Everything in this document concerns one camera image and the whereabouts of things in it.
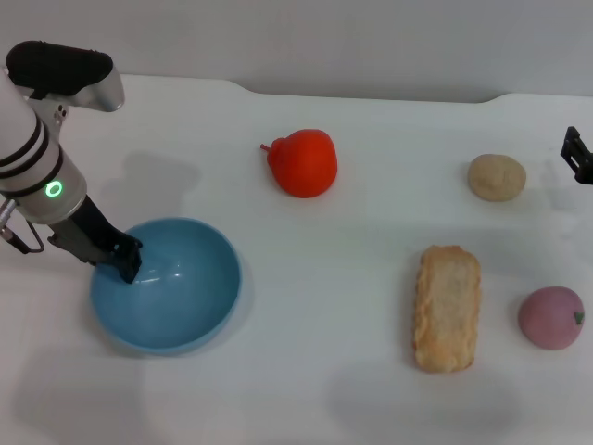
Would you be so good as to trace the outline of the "pink toy apple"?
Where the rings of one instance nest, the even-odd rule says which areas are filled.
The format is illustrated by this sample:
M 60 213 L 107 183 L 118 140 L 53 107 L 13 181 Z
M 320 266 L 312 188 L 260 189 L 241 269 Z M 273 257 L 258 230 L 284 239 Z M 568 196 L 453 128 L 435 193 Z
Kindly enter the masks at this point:
M 564 350 L 579 337 L 585 321 L 585 307 L 570 288 L 548 286 L 530 294 L 518 312 L 523 334 L 544 350 Z

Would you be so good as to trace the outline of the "blue bowl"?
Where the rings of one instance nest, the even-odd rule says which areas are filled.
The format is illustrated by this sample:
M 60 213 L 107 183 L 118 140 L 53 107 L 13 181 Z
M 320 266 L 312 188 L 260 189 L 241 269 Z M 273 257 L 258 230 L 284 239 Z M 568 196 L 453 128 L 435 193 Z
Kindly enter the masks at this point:
M 108 266 L 97 267 L 91 280 L 90 305 L 107 336 L 135 352 L 177 355 L 218 335 L 243 281 L 228 238 L 187 218 L 144 222 L 128 233 L 143 244 L 133 282 Z

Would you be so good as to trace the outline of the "long toasted bread loaf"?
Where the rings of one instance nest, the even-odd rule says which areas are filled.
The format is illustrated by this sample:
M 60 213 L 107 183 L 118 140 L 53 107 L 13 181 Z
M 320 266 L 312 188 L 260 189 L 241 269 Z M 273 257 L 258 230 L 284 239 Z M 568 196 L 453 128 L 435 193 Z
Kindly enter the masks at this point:
M 447 374 L 473 364 L 481 306 L 481 265 L 459 246 L 431 246 L 416 277 L 413 349 L 425 372 Z

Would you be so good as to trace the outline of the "red toy pear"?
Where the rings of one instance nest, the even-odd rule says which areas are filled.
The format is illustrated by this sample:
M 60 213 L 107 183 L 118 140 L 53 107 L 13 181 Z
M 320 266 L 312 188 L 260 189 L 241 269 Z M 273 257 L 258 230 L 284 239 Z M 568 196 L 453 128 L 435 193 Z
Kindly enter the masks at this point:
M 332 186 L 337 176 L 334 143 L 322 130 L 298 130 L 260 148 L 267 154 L 276 183 L 293 197 L 317 197 Z

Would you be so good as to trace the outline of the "round tan bun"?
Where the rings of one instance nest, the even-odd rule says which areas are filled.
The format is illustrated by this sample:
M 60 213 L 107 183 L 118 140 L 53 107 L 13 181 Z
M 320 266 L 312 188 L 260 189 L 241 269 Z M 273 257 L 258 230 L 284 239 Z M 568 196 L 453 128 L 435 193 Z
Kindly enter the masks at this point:
M 467 173 L 468 186 L 483 200 L 506 202 L 518 197 L 526 184 L 526 170 L 517 160 L 497 154 L 475 158 Z

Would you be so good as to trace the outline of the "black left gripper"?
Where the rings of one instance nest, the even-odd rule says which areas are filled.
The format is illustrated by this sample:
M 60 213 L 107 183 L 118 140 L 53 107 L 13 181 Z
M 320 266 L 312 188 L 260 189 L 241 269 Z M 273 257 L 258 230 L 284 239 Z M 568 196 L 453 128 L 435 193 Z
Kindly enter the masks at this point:
M 51 224 L 50 229 L 53 234 L 47 240 L 54 247 L 82 262 L 112 265 L 125 283 L 133 283 L 142 264 L 142 242 L 114 227 L 89 196 L 68 218 Z

